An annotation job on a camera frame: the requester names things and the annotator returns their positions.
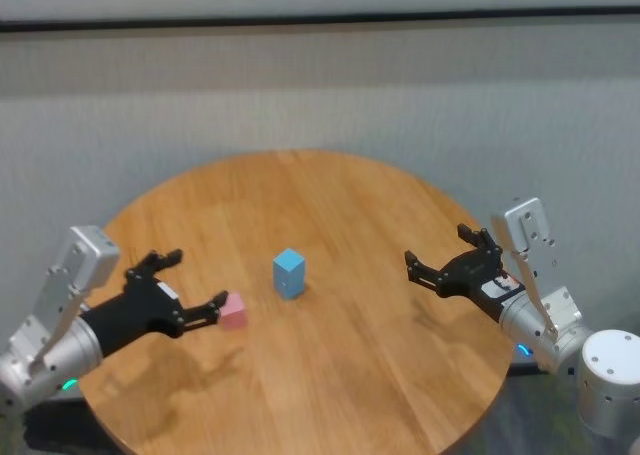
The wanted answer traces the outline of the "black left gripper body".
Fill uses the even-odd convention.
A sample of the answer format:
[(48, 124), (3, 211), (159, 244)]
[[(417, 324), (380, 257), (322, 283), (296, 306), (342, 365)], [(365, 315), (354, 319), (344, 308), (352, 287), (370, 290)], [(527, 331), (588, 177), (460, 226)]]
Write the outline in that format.
[(159, 269), (129, 270), (122, 292), (80, 318), (95, 335), (103, 358), (150, 333), (172, 339), (184, 334), (179, 300), (160, 287)]

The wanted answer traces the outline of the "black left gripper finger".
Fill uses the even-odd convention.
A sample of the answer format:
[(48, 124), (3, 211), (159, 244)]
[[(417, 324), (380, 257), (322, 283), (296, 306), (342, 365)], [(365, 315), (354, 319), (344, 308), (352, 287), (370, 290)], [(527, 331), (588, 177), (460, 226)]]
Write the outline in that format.
[(202, 305), (184, 309), (181, 315), (183, 331), (189, 332), (217, 325), (228, 296), (229, 292), (223, 290)]
[(172, 250), (166, 254), (160, 254), (155, 250), (150, 251), (137, 264), (125, 271), (126, 276), (154, 276), (156, 273), (174, 267), (182, 262), (183, 251)]

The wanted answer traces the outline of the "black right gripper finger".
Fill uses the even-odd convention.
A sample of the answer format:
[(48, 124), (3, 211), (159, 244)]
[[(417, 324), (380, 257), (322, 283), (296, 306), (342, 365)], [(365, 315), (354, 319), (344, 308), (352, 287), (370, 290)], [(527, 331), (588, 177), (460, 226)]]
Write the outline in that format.
[(410, 282), (427, 288), (437, 295), (440, 294), (443, 283), (443, 273), (440, 270), (423, 264), (410, 250), (404, 252), (404, 261)]
[(502, 248), (495, 242), (486, 228), (473, 230), (464, 223), (457, 225), (458, 238), (473, 247), (470, 253), (501, 256)]

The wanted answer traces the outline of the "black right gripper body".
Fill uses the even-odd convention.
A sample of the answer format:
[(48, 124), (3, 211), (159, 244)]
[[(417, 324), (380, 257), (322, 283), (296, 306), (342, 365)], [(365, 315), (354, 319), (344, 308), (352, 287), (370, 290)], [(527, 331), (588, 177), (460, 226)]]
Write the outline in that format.
[(524, 285), (503, 266), (502, 249), (474, 249), (453, 258), (440, 271), (436, 294), (440, 298), (464, 297), (494, 322)]

